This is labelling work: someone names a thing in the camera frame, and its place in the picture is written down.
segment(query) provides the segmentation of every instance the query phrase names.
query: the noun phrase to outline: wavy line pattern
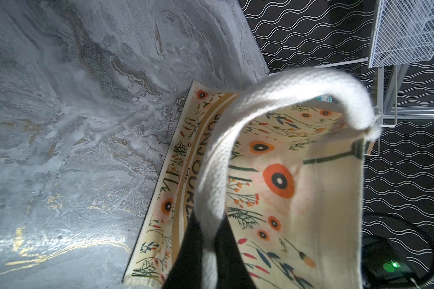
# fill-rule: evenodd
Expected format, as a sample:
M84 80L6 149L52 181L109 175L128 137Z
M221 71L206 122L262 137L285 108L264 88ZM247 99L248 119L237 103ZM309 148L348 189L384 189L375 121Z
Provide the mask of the wavy line pattern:
M398 215L434 240L434 121L403 121L386 129L380 150L365 160L364 211ZM414 270L429 270L431 250L414 230L382 219L365 219L362 226L363 234L390 236Z
M373 1L240 0L240 5L271 72L368 55Z
M399 107L434 106L434 57L409 66L398 97Z

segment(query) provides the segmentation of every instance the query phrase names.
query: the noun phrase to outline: metal rack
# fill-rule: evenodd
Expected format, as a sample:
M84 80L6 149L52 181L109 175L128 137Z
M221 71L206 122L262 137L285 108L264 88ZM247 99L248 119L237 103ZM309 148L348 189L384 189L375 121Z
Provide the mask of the metal rack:
M434 106L397 106L397 96L405 78L409 63L429 61L434 56L434 0L378 0L373 19L370 56L318 65L337 67L352 63L368 62L375 68L377 123L382 127L395 127L398 119L434 118ZM390 81L384 89L384 66L393 66ZM384 122L393 119L392 124ZM366 155L370 154L374 143Z

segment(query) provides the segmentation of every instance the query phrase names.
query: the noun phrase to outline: black device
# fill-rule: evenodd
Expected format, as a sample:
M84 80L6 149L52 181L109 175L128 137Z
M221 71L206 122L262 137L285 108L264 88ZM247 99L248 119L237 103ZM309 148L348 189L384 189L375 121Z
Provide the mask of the black device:
M392 248L388 239L373 236L362 247L362 274L365 288L373 288L385 283L407 282L418 279L409 267L404 256Z
M362 280L365 289L412 289L424 288L434 281L434 241L416 225L389 214L365 213L364 217L377 217L395 220L415 230L425 240L433 253L429 272L418 277L399 255L388 239L380 236L366 236L362 247Z

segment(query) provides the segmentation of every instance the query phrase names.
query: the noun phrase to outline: black cable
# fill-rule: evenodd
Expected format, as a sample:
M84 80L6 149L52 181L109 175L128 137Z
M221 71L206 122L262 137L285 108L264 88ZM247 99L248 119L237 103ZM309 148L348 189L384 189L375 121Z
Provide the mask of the black cable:
M415 224L410 223L409 221L404 220L400 217L396 217L396 216L392 216L392 215L384 214L384 213L364 213L363 216L364 217L377 217L377 218L386 218L386 219L390 219L390 220L395 220L395 221L404 223L408 227L415 230L418 234L420 234L421 237L423 238L423 240L428 242L429 247L432 250L432 263L431 263L431 267L429 268L429 272L426 273L423 277L421 277L415 281L416 281L417 286L420 288L425 288L425 287L429 286L434 281L434 241L428 236L428 234L426 234L423 230L418 228ZM396 282L396 283L392 283L392 284L388 284L388 285L378 285L376 287L373 287L372 289L415 289L415 288L416 288L415 284L413 284L411 282Z

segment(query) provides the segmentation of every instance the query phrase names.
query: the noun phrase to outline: floral print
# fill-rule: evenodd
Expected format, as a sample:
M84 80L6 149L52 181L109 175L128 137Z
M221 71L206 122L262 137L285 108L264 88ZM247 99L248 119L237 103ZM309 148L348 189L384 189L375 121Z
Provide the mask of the floral print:
M194 186L209 137L237 94L196 82L166 156L126 278L160 288L167 280L194 206ZM318 281L310 226L319 159L308 148L341 137L341 113L294 105L261 115L235 142L227 178L227 217L241 257L259 288L314 288ZM350 146L325 152L325 161L353 157Z

